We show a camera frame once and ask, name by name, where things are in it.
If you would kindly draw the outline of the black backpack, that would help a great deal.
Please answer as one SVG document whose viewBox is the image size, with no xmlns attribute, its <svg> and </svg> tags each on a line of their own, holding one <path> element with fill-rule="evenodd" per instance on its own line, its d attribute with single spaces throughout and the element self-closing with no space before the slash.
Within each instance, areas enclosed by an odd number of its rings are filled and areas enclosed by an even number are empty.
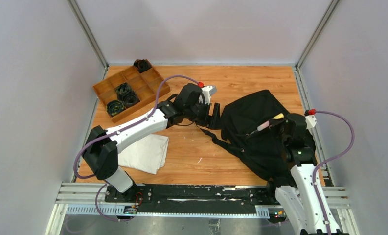
<svg viewBox="0 0 388 235">
<path fill-rule="evenodd" d="M 226 105 L 221 114 L 221 137 L 203 129 L 214 144 L 236 156 L 254 174 L 265 181 L 273 178 L 291 178 L 292 166 L 282 157 L 283 144 L 270 134 L 269 128 L 257 127 L 270 118 L 290 112 L 269 90 L 261 90 Z M 313 136 L 308 131 L 306 143 L 314 149 Z"/>
</svg>

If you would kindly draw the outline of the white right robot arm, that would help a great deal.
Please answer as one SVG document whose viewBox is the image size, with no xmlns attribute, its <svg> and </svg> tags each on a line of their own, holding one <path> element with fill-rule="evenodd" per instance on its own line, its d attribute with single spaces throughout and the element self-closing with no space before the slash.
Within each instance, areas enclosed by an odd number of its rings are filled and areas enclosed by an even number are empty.
<svg viewBox="0 0 388 235">
<path fill-rule="evenodd" d="M 315 127 L 315 109 L 304 115 L 290 113 L 281 129 L 282 157 L 292 166 L 291 178 L 273 178 L 267 184 L 266 199 L 286 212 L 296 235 L 343 235 L 333 217 L 321 188 L 315 151 L 306 141 L 308 130 Z"/>
</svg>

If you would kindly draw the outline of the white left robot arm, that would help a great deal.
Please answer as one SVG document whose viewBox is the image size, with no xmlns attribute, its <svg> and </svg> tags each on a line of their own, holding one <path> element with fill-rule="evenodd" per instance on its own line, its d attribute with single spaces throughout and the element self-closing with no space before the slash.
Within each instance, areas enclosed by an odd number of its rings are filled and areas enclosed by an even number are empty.
<svg viewBox="0 0 388 235">
<path fill-rule="evenodd" d="M 147 114 L 130 122 L 103 129 L 93 128 L 83 151 L 79 154 L 98 180 L 112 185 L 118 197 L 131 202 L 136 197 L 133 179 L 119 166 L 118 155 L 134 142 L 158 131 L 180 124 L 184 119 L 200 126 L 209 126 L 211 97 L 217 92 L 214 85 L 200 87 L 189 83 L 179 94 L 155 104 Z"/>
</svg>

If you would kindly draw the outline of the pink yellow highlighter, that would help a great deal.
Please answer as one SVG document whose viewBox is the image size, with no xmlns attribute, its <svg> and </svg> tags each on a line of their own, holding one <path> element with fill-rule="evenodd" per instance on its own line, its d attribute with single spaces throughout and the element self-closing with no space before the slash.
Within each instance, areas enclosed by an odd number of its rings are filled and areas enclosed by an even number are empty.
<svg viewBox="0 0 388 235">
<path fill-rule="evenodd" d="M 262 130 L 264 130 L 266 128 L 278 125 L 278 124 L 280 124 L 283 121 L 284 121 L 284 114 L 283 113 L 279 113 L 278 115 L 274 116 L 273 118 L 270 118 L 266 122 L 264 122 L 261 125 L 259 125 L 257 127 L 257 131 L 262 131 Z"/>
</svg>

